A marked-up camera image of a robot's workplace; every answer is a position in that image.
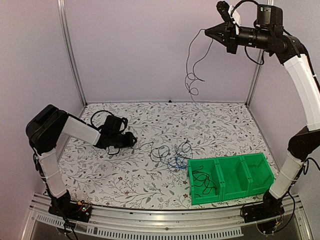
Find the floral patterned table mat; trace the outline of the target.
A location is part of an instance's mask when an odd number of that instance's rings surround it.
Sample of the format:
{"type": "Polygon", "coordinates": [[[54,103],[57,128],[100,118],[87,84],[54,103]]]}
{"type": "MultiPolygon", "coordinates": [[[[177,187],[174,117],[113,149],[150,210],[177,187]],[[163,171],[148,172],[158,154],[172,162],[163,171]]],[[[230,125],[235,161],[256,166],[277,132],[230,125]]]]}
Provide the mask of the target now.
{"type": "Polygon", "coordinates": [[[100,126],[108,113],[128,119],[132,148],[99,149],[71,138],[59,159],[72,200],[148,210],[192,209],[188,158],[263,153],[278,174],[248,108],[240,103],[92,103],[81,118],[100,126]]]}

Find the front aluminium rail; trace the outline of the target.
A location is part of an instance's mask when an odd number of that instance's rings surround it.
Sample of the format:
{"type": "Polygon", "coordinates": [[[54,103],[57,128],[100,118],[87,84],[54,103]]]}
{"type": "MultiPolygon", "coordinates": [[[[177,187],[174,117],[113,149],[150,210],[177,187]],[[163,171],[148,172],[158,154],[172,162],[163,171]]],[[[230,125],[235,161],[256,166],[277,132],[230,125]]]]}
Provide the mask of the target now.
{"type": "Polygon", "coordinates": [[[271,219],[246,222],[241,206],[187,210],[142,210],[95,205],[88,222],[64,227],[48,212],[50,199],[36,193],[27,211],[24,240],[313,240],[298,195],[282,201],[284,215],[276,233],[260,232],[271,219]]]}

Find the green bin left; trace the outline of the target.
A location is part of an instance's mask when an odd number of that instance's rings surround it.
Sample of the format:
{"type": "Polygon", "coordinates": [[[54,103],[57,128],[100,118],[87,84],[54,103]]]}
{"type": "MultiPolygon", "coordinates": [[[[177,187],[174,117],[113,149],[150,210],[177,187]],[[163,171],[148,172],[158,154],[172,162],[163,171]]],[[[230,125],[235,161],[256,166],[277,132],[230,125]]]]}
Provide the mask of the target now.
{"type": "Polygon", "coordinates": [[[187,177],[190,183],[191,204],[202,205],[220,202],[223,185],[216,159],[188,160],[187,177]]]}

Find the aluminium frame post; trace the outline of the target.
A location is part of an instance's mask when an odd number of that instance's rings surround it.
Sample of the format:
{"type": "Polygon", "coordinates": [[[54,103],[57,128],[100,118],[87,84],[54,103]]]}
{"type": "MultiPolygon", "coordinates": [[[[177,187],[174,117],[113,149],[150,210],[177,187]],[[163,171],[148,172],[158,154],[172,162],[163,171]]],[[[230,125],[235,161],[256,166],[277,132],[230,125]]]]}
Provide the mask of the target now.
{"type": "Polygon", "coordinates": [[[256,91],[256,87],[258,85],[260,73],[262,70],[263,58],[264,58],[264,52],[263,52],[263,50],[260,49],[258,52],[257,58],[255,60],[258,64],[257,63],[255,64],[253,75],[252,75],[252,80],[251,80],[250,87],[249,87],[249,92],[248,92],[246,102],[245,102],[245,104],[248,108],[250,108],[250,106],[252,104],[254,94],[256,91]]]}
{"type": "Polygon", "coordinates": [[[88,103],[85,96],[83,84],[81,82],[81,78],[78,71],[78,66],[77,66],[77,62],[76,62],[76,58],[75,58],[75,54],[72,46],[72,40],[71,40],[68,19],[67,19],[66,4],[64,0],[57,0],[56,3],[57,3],[57,10],[59,15],[61,31],[62,31],[62,37],[63,37],[64,45],[66,48],[66,53],[67,53],[73,81],[75,84],[75,88],[78,93],[82,106],[86,107],[88,103]]]}

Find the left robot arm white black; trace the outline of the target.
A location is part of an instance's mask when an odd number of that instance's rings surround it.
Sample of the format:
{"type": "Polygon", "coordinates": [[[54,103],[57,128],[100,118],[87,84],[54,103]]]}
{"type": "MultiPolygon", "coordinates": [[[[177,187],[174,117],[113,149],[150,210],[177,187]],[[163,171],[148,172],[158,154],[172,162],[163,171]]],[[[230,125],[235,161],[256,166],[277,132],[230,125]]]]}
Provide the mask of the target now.
{"type": "Polygon", "coordinates": [[[46,186],[52,206],[63,217],[70,217],[75,210],[58,166],[56,147],[60,136],[67,135],[98,149],[130,148],[137,143],[137,138],[126,131],[127,126],[127,118],[109,113],[104,124],[96,127],[52,104],[26,125],[25,133],[33,150],[35,169],[46,186]]]}

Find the left aluminium frame post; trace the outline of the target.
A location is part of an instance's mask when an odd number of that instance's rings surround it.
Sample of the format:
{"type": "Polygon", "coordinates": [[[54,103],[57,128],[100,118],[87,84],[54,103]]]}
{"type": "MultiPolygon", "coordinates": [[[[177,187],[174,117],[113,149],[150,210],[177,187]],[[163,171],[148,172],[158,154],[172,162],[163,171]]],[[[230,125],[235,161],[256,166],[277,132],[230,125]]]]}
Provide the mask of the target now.
{"type": "Polygon", "coordinates": [[[75,84],[75,88],[78,93],[82,106],[86,107],[88,103],[85,96],[83,84],[81,82],[81,78],[78,71],[78,66],[77,66],[77,62],[76,62],[76,58],[75,58],[75,54],[72,46],[72,40],[71,40],[68,19],[67,19],[66,4],[64,0],[57,0],[56,3],[57,3],[57,10],[59,15],[61,31],[62,31],[62,37],[63,37],[64,45],[66,48],[66,53],[67,53],[73,81],[75,84]]]}

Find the right aluminium frame post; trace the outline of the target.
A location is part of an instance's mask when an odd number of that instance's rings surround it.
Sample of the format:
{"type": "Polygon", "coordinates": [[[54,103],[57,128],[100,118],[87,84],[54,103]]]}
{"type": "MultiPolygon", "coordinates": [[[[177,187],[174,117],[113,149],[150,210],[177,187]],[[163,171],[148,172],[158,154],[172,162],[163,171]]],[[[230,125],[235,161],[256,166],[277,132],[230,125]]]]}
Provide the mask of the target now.
{"type": "Polygon", "coordinates": [[[264,52],[263,52],[263,50],[260,49],[258,52],[257,58],[255,60],[258,64],[257,63],[255,64],[253,75],[252,75],[252,80],[251,80],[250,87],[249,87],[249,92],[248,92],[246,102],[245,102],[245,104],[248,108],[250,108],[250,106],[252,104],[254,94],[256,91],[256,87],[258,85],[260,73],[262,70],[263,58],[264,58],[264,52]]]}

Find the green bin right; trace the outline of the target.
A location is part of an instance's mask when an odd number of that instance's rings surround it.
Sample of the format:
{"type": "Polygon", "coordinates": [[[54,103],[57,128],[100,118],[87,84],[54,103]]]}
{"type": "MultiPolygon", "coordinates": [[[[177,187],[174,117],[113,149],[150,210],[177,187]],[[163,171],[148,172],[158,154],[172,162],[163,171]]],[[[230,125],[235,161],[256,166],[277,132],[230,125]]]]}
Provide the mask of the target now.
{"type": "Polygon", "coordinates": [[[274,174],[263,153],[242,155],[251,179],[249,195],[264,194],[274,182],[274,174]]]}

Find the green bin middle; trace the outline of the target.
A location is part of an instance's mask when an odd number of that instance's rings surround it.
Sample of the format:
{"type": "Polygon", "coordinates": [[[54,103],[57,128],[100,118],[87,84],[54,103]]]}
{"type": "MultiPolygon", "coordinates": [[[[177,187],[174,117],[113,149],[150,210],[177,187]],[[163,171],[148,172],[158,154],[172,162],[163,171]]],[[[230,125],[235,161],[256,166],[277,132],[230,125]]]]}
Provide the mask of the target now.
{"type": "Polygon", "coordinates": [[[222,180],[222,201],[249,196],[251,180],[243,158],[239,155],[218,157],[216,163],[222,180]]]}

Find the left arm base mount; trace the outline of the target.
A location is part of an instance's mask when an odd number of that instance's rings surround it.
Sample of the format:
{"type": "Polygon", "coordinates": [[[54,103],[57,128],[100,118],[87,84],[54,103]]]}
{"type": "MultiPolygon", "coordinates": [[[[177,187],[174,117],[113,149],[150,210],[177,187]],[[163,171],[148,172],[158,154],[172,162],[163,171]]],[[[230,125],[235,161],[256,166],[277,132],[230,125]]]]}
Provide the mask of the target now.
{"type": "Polygon", "coordinates": [[[48,212],[68,220],[88,223],[92,213],[92,204],[83,200],[79,202],[52,200],[48,212]]]}

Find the thin black cable lifted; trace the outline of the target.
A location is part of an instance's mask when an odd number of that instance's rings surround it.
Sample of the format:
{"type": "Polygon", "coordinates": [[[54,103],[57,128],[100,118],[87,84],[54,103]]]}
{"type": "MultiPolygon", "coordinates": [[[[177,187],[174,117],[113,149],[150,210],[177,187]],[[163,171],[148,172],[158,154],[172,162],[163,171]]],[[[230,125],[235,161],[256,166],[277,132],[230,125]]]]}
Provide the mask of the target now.
{"type": "Polygon", "coordinates": [[[209,43],[208,45],[208,48],[205,52],[205,54],[200,58],[198,59],[197,61],[194,62],[194,64],[192,65],[191,68],[189,68],[189,60],[190,60],[190,57],[191,57],[191,48],[192,48],[192,45],[193,43],[195,42],[195,40],[200,36],[201,33],[205,33],[205,29],[204,28],[201,28],[197,34],[194,36],[194,38],[191,40],[191,42],[189,43],[188,45],[188,49],[187,49],[187,57],[186,57],[186,61],[185,61],[185,77],[184,77],[184,86],[190,96],[190,99],[192,102],[196,102],[195,101],[195,97],[199,95],[199,89],[194,86],[194,83],[196,82],[205,82],[204,79],[200,78],[197,76],[196,74],[196,71],[195,71],[195,68],[196,68],[196,65],[199,64],[201,61],[203,61],[208,53],[210,52],[210,49],[211,49],[211,46],[213,44],[213,39],[211,40],[211,42],[209,43]]]}

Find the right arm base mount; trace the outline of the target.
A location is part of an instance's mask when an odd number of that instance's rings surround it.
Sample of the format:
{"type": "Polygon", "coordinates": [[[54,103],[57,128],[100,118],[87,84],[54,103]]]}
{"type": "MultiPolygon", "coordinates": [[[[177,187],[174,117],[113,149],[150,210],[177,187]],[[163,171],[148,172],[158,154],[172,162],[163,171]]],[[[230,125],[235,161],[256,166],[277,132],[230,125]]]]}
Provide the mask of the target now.
{"type": "Polygon", "coordinates": [[[256,228],[262,235],[274,235],[284,230],[294,217],[296,201],[293,196],[290,197],[293,203],[293,210],[286,223],[284,223],[285,210],[281,203],[274,209],[267,209],[263,203],[246,203],[241,207],[239,214],[245,223],[256,222],[256,228]]]}

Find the green bin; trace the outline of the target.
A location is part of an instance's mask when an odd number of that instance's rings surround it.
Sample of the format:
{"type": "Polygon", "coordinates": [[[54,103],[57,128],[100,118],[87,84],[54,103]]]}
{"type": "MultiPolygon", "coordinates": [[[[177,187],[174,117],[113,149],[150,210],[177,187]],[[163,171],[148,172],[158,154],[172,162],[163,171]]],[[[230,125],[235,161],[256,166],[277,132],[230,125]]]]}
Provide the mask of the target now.
{"type": "Polygon", "coordinates": [[[216,159],[188,160],[187,177],[190,183],[191,204],[202,205],[220,202],[223,185],[216,159]]]}
{"type": "Polygon", "coordinates": [[[274,174],[263,153],[242,155],[251,179],[249,195],[264,194],[274,182],[274,174]]]}
{"type": "Polygon", "coordinates": [[[239,155],[218,157],[216,163],[222,180],[222,201],[249,196],[251,180],[243,158],[239,155]]]}

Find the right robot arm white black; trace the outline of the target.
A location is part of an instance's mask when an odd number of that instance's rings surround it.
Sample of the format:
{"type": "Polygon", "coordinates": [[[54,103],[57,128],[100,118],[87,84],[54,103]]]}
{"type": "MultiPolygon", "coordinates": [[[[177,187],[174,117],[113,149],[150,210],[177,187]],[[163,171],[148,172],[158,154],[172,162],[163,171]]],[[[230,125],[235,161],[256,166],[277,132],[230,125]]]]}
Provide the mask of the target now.
{"type": "Polygon", "coordinates": [[[236,54],[238,46],[251,47],[276,55],[284,66],[298,93],[306,118],[306,126],[288,142],[287,155],[280,173],[263,196],[258,213],[269,218],[280,207],[282,198],[289,193],[299,178],[308,156],[320,146],[320,85],[314,73],[307,48],[289,34],[283,26],[283,10],[274,5],[256,1],[256,20],[253,27],[241,26],[237,8],[226,1],[216,4],[223,23],[207,28],[204,34],[236,54]]]}

